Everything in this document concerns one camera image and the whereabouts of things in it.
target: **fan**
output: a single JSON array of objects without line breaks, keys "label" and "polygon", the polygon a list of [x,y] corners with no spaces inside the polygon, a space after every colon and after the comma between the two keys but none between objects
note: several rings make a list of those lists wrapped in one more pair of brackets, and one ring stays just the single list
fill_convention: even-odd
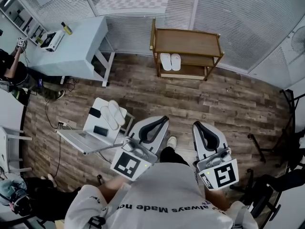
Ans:
[{"label": "fan", "polygon": [[292,36],[291,40],[292,49],[299,55],[296,56],[288,65],[291,65],[295,60],[305,53],[305,26],[300,27]]}]

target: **wooden shelf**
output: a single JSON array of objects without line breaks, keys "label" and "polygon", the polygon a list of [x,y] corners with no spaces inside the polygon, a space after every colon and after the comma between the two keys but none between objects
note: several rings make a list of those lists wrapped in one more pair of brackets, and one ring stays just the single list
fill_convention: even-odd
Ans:
[{"label": "wooden shelf", "polygon": [[205,67],[191,65],[181,65],[179,71],[166,71],[163,69],[162,64],[160,64],[161,77],[203,80],[205,72]]},{"label": "wooden shelf", "polygon": [[[200,56],[200,55],[190,55],[190,54],[180,54],[181,64],[184,65],[197,65],[197,66],[208,66],[214,67],[213,58]],[[158,63],[161,63],[160,53],[158,53]]]},{"label": "wooden shelf", "polygon": [[217,34],[201,31],[156,29],[155,52],[221,57]]}]

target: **white chair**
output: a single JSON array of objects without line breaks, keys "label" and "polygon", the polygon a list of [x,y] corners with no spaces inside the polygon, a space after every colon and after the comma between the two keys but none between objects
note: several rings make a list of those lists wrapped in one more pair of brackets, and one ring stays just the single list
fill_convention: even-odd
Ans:
[{"label": "white chair", "polygon": [[3,168],[4,172],[15,173],[32,170],[32,168],[10,169],[10,163],[23,161],[22,158],[10,158],[10,139],[29,141],[33,140],[32,137],[20,136],[20,133],[24,133],[24,131],[0,126],[0,166]]},{"label": "white chair", "polygon": [[[108,106],[108,101],[105,101],[101,98],[96,98],[92,107],[94,109],[100,110],[103,106]],[[124,118],[126,116],[130,117],[130,121],[126,129],[123,129],[120,126],[118,129],[112,130],[103,116],[97,118],[89,114],[83,130],[56,130],[56,133],[76,149],[81,151],[84,155],[119,146],[114,145],[119,131],[124,131],[124,136],[126,136],[129,132],[132,121],[134,120],[134,116],[127,113],[126,109],[120,107],[120,111]],[[108,130],[107,136],[94,133],[93,130],[95,126],[106,128]]]}]

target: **black phone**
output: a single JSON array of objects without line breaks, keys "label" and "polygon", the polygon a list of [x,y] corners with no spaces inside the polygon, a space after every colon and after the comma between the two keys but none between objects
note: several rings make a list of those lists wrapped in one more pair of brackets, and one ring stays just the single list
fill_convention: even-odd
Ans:
[{"label": "black phone", "polygon": [[108,129],[104,128],[104,127],[100,127],[100,126],[95,126],[93,132],[96,134],[100,134],[103,136],[107,136],[108,135]]},{"label": "black phone", "polygon": [[95,109],[95,108],[90,108],[89,114],[90,114],[90,115],[93,115],[93,116],[96,117],[96,118],[100,118],[100,117],[101,117],[101,112],[100,112],[100,110]]}]

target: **wooden floor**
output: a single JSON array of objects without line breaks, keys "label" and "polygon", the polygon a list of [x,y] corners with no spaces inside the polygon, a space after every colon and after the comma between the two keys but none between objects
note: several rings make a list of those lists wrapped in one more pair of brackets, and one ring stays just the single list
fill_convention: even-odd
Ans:
[{"label": "wooden floor", "polygon": [[[115,57],[109,79],[107,88],[102,88],[100,82],[80,80],[64,98],[49,103],[47,113],[51,123],[57,126],[61,120],[73,129],[82,129],[95,98],[114,99],[136,121],[167,115],[170,118],[167,137],[177,137],[176,152],[189,164],[195,160],[191,127],[200,120],[223,131],[233,157],[238,160],[241,184],[248,179],[248,168],[254,170],[255,177],[283,173],[284,166],[275,168],[279,157],[266,156],[267,163],[262,163],[254,144],[247,138],[253,133],[264,148],[272,148],[276,143],[289,118],[288,105],[279,89],[222,69],[216,69],[206,82],[158,79],[152,58],[122,54]],[[24,130],[33,141],[25,143],[22,150],[24,166],[33,168],[30,176],[55,174],[58,165],[59,136],[48,123],[45,105],[44,98],[30,96]],[[103,154],[111,160],[114,151],[106,150]],[[114,175],[107,162],[96,155],[83,156],[61,140],[61,161],[56,176],[60,189],[68,191],[84,184],[97,185],[98,174],[104,180]],[[226,194],[231,201],[242,195],[230,189],[226,189]],[[266,213],[258,218],[259,224],[265,217]]]}]

